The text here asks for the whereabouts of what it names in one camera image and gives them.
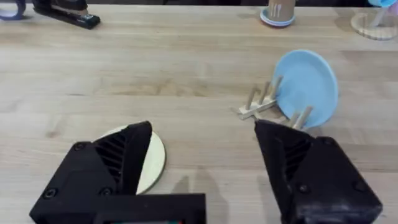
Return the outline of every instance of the light blue plate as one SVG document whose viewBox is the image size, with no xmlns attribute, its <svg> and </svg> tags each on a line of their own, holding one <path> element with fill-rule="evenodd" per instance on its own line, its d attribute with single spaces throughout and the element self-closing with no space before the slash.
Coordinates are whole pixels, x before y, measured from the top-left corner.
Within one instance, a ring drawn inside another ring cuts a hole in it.
<svg viewBox="0 0 398 224">
<path fill-rule="evenodd" d="M 294 50 L 278 62 L 273 81 L 283 75 L 277 92 L 277 104 L 289 119 L 294 111 L 303 112 L 313 106 L 305 128 L 319 126 L 335 111 L 338 84 L 328 62 L 309 50 Z"/>
</svg>

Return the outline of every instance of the black mount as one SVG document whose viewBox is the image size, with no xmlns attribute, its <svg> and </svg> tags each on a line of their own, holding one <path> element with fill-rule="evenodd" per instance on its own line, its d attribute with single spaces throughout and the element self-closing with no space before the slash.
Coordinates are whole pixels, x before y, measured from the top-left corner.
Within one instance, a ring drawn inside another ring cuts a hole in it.
<svg viewBox="0 0 398 224">
<path fill-rule="evenodd" d="M 369 224 L 382 204 L 329 137 L 256 121 L 257 139 L 283 224 Z"/>
<path fill-rule="evenodd" d="M 136 195 L 149 122 L 72 146 L 30 211 L 37 224 L 205 224 L 205 194 Z"/>
</svg>

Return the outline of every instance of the wooden table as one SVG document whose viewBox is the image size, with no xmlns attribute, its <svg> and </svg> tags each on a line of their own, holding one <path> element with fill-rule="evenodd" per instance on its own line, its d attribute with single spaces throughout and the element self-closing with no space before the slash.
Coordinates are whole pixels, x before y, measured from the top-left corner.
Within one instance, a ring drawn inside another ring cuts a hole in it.
<svg viewBox="0 0 398 224">
<path fill-rule="evenodd" d="M 340 85 L 336 138 L 398 223 L 398 43 L 355 34 L 361 9 L 297 8 L 272 29 L 259 7 L 90 6 L 84 30 L 34 14 L 0 22 L 0 223 L 29 210 L 78 140 L 149 120 L 167 148 L 149 194 L 205 192 L 208 223 L 279 223 L 252 120 L 230 110 L 293 49 L 324 56 Z"/>
</svg>

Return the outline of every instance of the tape roll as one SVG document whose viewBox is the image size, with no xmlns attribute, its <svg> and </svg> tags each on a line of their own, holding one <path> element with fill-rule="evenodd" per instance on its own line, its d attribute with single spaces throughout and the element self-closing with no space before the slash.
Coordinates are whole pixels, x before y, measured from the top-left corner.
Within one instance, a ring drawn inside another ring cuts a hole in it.
<svg viewBox="0 0 398 224">
<path fill-rule="evenodd" d="M 25 0 L 16 0 L 17 11 L 0 9 L 0 19 L 4 21 L 20 20 L 24 18 L 24 12 L 26 9 Z"/>
</svg>

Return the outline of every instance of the wooden disc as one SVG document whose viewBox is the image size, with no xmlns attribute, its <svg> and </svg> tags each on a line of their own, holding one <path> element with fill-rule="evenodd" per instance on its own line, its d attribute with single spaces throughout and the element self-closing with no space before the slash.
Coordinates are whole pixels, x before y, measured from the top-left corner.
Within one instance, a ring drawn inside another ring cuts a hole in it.
<svg viewBox="0 0 398 224">
<path fill-rule="evenodd" d="M 386 15 L 377 27 L 371 27 L 375 18 L 373 13 L 358 13 L 351 19 L 353 29 L 364 37 L 373 40 L 390 40 L 397 36 L 397 19 Z"/>
<path fill-rule="evenodd" d="M 120 126 L 106 132 L 104 135 L 116 133 L 127 126 Z M 142 194 L 149 190 L 159 179 L 166 163 L 166 150 L 160 137 L 152 132 L 144 165 L 142 166 L 141 176 L 138 183 L 137 194 Z"/>
</svg>

